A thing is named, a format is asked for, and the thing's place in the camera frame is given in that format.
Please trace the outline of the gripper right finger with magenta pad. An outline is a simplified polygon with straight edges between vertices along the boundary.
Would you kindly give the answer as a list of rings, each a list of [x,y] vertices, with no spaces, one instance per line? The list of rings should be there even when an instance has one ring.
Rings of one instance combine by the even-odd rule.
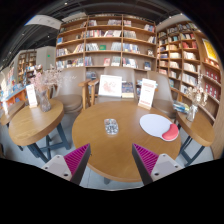
[[[182,166],[169,155],[158,155],[137,144],[132,144],[132,155],[144,185],[182,169]]]

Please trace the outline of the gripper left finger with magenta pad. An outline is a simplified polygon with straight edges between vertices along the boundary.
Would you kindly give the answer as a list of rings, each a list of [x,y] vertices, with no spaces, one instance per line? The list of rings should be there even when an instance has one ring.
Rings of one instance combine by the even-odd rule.
[[[86,144],[65,156],[54,156],[42,169],[79,185],[90,155],[91,147],[89,144]]]

